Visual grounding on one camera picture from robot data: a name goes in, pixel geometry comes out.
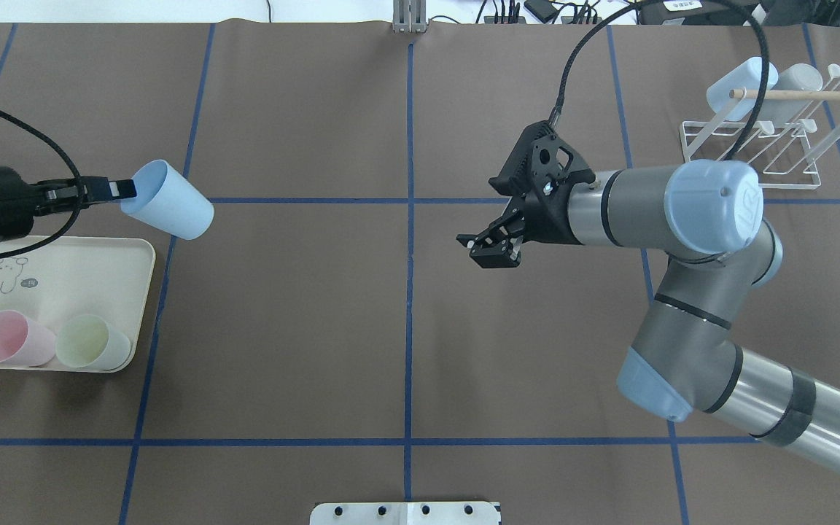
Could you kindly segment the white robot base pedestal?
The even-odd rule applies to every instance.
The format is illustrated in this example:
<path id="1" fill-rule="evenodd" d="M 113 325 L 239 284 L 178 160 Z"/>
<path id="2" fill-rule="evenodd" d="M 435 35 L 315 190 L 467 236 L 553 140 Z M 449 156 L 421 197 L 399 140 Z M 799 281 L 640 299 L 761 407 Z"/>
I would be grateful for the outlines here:
<path id="1" fill-rule="evenodd" d="M 487 501 L 326 502 L 310 524 L 501 524 L 500 504 Z"/>

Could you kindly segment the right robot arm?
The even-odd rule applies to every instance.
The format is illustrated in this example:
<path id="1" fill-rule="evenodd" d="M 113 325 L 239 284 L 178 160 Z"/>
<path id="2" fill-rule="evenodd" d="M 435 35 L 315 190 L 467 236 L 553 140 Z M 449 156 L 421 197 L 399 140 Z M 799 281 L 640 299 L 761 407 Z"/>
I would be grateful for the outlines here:
<path id="1" fill-rule="evenodd" d="M 488 183 L 507 197 L 504 211 L 456 237 L 480 267 L 517 267 L 527 242 L 666 253 L 617 378 L 624 397 L 667 421 L 710 414 L 840 474 L 840 389 L 730 336 L 784 254 L 753 167 L 693 160 L 596 172 L 549 122 L 535 122 Z"/>

